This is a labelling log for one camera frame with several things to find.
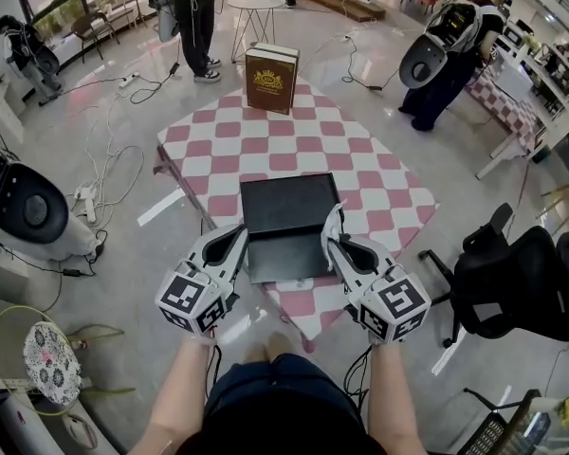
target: gold emblem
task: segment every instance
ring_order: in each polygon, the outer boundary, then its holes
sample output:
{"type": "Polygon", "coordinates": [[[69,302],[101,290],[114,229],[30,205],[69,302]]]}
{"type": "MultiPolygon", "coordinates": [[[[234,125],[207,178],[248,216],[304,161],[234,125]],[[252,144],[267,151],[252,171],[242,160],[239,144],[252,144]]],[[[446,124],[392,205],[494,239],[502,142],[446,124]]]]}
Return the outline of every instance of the gold emblem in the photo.
{"type": "Polygon", "coordinates": [[[283,89],[283,81],[280,76],[275,76],[272,71],[257,71],[253,80],[255,84],[272,89],[283,89]]]}

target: black box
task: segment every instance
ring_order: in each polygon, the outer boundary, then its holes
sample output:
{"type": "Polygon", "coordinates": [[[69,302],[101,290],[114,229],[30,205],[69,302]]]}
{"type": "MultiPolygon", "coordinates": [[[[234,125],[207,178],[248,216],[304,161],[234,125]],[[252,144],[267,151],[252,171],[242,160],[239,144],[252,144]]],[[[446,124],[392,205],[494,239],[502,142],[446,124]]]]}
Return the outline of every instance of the black box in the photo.
{"type": "Polygon", "coordinates": [[[244,182],[240,192],[252,283],[333,274],[321,249],[324,222],[340,201],[331,173],[244,182]]]}

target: pink and white checkered tablecloth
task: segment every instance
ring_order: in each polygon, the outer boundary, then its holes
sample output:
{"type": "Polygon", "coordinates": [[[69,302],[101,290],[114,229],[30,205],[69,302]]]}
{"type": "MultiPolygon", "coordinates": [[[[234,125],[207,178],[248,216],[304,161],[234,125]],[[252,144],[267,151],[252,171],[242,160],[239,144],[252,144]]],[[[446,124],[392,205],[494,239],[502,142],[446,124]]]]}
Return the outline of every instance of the pink and white checkered tablecloth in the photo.
{"type": "MultiPolygon", "coordinates": [[[[240,182],[331,172],[345,200],[346,232],[379,241],[396,257],[436,211],[434,197],[369,132],[298,79],[289,116],[247,107],[243,89],[158,134],[161,165],[217,227],[243,220],[240,182]]],[[[264,283],[312,340],[346,304],[335,278],[264,283]]]]}
{"type": "Polygon", "coordinates": [[[491,115],[517,135],[519,143],[528,154],[533,152],[536,139],[533,132],[537,118],[531,104],[510,98],[493,83],[493,79],[486,72],[467,90],[491,115]]]}

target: white sneaker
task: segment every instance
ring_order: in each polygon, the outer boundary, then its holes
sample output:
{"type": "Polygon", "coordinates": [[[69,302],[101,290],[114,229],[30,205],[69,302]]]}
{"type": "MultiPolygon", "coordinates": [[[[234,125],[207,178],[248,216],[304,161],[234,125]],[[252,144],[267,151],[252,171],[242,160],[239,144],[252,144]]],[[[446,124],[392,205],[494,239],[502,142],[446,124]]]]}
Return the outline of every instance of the white sneaker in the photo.
{"type": "Polygon", "coordinates": [[[214,69],[215,67],[221,67],[221,60],[209,58],[209,61],[207,62],[207,68],[214,69]]]}
{"type": "Polygon", "coordinates": [[[219,80],[221,80],[221,74],[211,70],[207,71],[207,74],[204,76],[193,77],[194,82],[218,82],[219,80]]]}

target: book cover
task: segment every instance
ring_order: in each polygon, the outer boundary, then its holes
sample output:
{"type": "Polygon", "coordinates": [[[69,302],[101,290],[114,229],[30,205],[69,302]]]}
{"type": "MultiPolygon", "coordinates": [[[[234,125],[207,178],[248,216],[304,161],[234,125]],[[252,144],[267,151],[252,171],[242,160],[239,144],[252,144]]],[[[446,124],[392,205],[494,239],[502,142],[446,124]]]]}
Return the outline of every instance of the book cover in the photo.
{"type": "Polygon", "coordinates": [[[288,115],[299,57],[252,47],[246,55],[247,104],[288,115]]]}

